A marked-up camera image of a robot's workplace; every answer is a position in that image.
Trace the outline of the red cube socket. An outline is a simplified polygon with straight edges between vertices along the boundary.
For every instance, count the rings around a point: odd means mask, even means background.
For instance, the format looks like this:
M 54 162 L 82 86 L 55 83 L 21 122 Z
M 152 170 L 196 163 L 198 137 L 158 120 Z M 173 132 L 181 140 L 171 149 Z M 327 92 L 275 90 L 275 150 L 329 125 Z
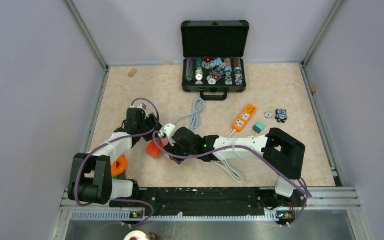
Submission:
M 157 159 L 162 153 L 162 150 L 160 148 L 164 147 L 165 145 L 162 142 L 155 142 L 154 140 L 152 140 L 145 148 L 145 152 L 153 159 Z

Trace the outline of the pink triangular power strip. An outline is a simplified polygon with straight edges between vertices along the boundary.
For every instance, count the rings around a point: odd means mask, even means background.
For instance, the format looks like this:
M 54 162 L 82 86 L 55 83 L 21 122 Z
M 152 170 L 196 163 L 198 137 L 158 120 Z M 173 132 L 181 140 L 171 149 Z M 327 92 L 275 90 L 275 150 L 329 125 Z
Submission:
M 162 148 L 163 148 L 163 149 L 165 149 L 165 147 L 171 145 L 171 144 L 170 144 L 170 141 L 169 141 L 169 139 L 168 139 L 167 137 L 165 137 L 165 138 L 161 138 L 161 139 L 160 139 L 160 142 L 161 142 L 161 144 L 162 144 Z M 164 154 L 164 157 L 167 159 L 167 161 L 168 161 L 169 163 L 175 163 L 175 161 L 174 161 L 169 155 L 167 155 L 166 153 Z

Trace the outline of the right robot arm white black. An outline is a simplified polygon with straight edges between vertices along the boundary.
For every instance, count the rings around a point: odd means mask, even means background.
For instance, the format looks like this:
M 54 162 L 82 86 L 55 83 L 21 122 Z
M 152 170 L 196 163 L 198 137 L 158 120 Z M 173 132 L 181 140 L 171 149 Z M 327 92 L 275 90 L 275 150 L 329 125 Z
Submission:
M 163 152 L 173 161 L 198 159 L 203 162 L 236 160 L 261 160 L 277 174 L 273 200 L 287 206 L 294 198 L 294 191 L 310 196 L 298 182 L 302 178 L 306 146 L 280 128 L 270 128 L 265 135 L 243 138 L 208 135 L 201 137 L 186 127 L 168 124 L 156 131 L 153 138 L 168 140 Z

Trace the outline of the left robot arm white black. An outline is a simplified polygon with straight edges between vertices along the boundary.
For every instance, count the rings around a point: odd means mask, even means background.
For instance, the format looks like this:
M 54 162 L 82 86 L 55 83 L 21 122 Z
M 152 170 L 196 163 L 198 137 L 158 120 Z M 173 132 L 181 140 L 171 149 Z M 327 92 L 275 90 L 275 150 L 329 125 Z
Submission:
M 147 113 L 143 107 L 129 107 L 126 120 L 111 137 L 88 153 L 74 155 L 71 165 L 68 198 L 79 206 L 104 205 L 113 192 L 112 164 L 132 149 L 140 139 L 151 140 L 162 128 L 160 114 Z

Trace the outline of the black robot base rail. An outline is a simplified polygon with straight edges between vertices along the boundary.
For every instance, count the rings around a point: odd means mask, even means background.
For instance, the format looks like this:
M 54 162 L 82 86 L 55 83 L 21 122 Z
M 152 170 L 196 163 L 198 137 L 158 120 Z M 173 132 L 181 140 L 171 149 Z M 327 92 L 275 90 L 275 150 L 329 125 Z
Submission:
M 246 217 L 263 216 L 269 210 L 300 208 L 305 196 L 294 190 L 291 197 L 260 187 L 149 187 L 140 188 L 127 202 L 111 200 L 111 208 L 144 208 L 156 217 Z

